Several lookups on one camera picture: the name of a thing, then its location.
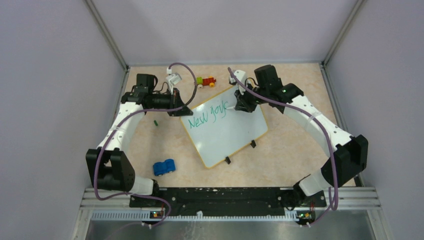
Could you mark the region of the yellow-framed whiteboard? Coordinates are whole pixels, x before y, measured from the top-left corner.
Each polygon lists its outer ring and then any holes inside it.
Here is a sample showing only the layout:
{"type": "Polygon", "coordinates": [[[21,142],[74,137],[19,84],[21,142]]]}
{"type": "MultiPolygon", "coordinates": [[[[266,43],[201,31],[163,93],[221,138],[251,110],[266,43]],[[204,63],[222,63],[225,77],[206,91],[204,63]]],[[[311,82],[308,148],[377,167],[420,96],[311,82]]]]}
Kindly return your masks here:
{"type": "Polygon", "coordinates": [[[228,110],[236,105],[236,86],[227,88],[192,109],[180,121],[207,169],[224,162],[268,132],[260,106],[252,113],[228,110]]]}

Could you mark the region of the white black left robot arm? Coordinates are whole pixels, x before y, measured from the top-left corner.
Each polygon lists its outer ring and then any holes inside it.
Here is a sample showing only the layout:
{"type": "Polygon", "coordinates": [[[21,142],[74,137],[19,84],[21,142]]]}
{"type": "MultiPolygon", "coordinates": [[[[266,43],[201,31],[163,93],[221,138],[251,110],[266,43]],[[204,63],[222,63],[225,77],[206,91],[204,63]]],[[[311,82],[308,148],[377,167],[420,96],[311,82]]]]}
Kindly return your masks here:
{"type": "Polygon", "coordinates": [[[85,155],[93,186],[100,190],[141,195],[141,200],[149,207],[160,202],[161,194],[154,189],[156,182],[136,175],[126,151],[148,111],[166,112],[171,117],[193,115],[175,87],[181,80],[178,73],[169,74],[166,77],[168,90],[160,93],[155,89],[158,83],[155,75],[137,74],[136,84],[121,98],[117,116],[106,137],[85,155]]]}

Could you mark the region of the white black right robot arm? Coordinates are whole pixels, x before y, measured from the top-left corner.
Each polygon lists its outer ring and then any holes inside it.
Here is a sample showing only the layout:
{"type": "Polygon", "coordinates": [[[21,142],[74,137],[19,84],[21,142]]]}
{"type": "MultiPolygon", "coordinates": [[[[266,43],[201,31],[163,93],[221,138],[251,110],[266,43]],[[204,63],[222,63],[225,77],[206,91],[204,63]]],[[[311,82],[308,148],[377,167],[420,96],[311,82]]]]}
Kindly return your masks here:
{"type": "Polygon", "coordinates": [[[338,199],[338,188],[353,179],[367,167],[369,142],[363,135],[353,136],[323,115],[295,84],[283,84],[273,65],[254,70],[251,84],[242,70],[229,71],[229,83],[237,86],[236,111],[252,113],[257,106],[268,104],[301,126],[328,156],[316,172],[304,177],[293,186],[292,199],[299,206],[307,206],[314,194],[333,190],[338,199]]]}

